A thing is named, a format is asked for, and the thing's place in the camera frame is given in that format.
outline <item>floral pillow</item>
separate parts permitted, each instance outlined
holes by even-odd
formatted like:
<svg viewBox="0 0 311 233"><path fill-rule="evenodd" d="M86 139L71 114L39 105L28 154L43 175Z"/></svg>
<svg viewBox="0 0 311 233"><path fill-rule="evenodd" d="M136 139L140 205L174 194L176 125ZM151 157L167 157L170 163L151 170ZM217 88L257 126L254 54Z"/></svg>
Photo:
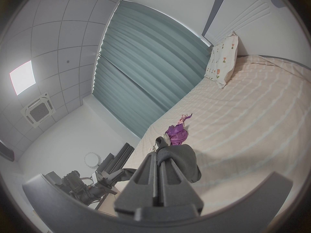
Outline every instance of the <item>floral pillow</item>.
<svg viewBox="0 0 311 233"><path fill-rule="evenodd" d="M220 44L212 49L211 58L204 77L215 81L223 88L232 76L238 55L238 37L235 33L226 36Z"/></svg>

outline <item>teal curtain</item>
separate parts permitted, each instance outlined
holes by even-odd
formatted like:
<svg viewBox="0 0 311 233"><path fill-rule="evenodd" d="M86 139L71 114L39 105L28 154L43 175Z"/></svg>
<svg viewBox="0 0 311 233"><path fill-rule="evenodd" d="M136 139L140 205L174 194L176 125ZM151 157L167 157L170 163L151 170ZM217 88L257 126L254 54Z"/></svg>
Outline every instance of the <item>teal curtain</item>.
<svg viewBox="0 0 311 233"><path fill-rule="evenodd" d="M210 54L172 18L121 1L101 45L93 95L141 138L203 79Z"/></svg>

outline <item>curtain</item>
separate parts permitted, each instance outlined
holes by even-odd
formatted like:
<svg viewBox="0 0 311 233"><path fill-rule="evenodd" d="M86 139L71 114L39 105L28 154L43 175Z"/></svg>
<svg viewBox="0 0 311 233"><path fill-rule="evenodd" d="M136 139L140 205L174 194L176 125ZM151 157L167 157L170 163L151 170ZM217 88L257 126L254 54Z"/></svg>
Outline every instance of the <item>curtain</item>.
<svg viewBox="0 0 311 233"><path fill-rule="evenodd" d="M209 47L177 21L121 1L99 51L93 95L141 138L202 80L209 57Z"/></svg>

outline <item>ceiling light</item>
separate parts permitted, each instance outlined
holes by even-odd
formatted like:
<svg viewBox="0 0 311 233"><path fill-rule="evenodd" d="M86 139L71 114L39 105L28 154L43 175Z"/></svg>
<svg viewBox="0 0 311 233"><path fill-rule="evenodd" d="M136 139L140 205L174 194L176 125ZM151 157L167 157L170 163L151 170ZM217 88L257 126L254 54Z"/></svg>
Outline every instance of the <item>ceiling light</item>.
<svg viewBox="0 0 311 233"><path fill-rule="evenodd" d="M10 77L17 95L35 84L36 81L32 71L31 60L13 70L10 73Z"/></svg>

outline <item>bed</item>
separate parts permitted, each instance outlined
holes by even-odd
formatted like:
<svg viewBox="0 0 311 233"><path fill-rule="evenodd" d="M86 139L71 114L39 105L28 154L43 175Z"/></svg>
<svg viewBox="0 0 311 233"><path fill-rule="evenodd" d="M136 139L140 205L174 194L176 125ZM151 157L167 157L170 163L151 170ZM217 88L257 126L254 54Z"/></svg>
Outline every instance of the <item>bed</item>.
<svg viewBox="0 0 311 233"><path fill-rule="evenodd" d="M279 211L293 201L310 168L311 71L289 61L246 56L237 59L227 85L203 80L154 122L124 167L138 168L156 137L182 114L185 144L196 153L202 178L192 187L204 201L202 215L246 195L272 171L293 180ZM126 182L116 187L122 191Z"/></svg>

